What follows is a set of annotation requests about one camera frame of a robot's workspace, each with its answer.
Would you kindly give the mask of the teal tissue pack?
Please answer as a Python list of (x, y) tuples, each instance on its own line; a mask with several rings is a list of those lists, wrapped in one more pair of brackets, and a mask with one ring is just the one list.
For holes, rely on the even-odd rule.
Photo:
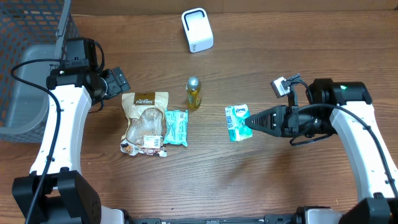
[(164, 143), (187, 147), (188, 111), (166, 110), (165, 118), (167, 131)]

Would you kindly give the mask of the brown snack packet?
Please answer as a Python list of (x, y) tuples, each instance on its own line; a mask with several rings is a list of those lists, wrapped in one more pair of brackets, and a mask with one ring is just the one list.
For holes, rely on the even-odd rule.
[(127, 130), (121, 138), (121, 146), (160, 149), (168, 103), (167, 92), (124, 93), (121, 104), (127, 118)]

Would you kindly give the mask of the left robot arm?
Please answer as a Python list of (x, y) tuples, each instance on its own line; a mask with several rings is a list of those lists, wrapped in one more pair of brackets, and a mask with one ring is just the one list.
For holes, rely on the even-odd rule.
[(105, 69), (100, 44), (67, 40), (66, 59), (39, 89), (49, 95), (49, 113), (40, 151), (29, 175), (14, 179), (12, 195), (26, 223), (131, 223), (123, 209), (108, 208), (81, 174), (83, 130), (90, 109), (130, 86), (119, 67)]

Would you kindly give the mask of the small Kleenex tissue pack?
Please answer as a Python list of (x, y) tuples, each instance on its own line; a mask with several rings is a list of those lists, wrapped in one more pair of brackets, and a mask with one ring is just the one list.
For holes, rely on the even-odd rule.
[(229, 140), (238, 142), (252, 137), (252, 129), (245, 124), (250, 117), (247, 104), (227, 106), (224, 108), (229, 132)]

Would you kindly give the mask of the clear bottle with silver cap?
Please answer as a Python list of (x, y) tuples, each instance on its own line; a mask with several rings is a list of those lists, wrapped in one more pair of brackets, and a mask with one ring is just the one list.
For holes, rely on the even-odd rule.
[(198, 77), (190, 77), (186, 84), (188, 107), (197, 110), (201, 104), (201, 81)]

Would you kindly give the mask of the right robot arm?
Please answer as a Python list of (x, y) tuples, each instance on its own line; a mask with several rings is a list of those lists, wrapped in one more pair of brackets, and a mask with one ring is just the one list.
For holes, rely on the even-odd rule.
[(275, 95), (289, 104), (254, 114), (245, 120), (253, 130), (307, 142), (338, 135), (356, 182), (358, 203), (348, 212), (330, 207), (298, 207), (291, 215), (268, 215), (265, 223), (397, 223), (397, 167), (377, 126), (373, 100), (362, 82), (317, 78), (305, 85), (308, 105), (299, 107), (294, 85), (302, 79), (271, 82)]

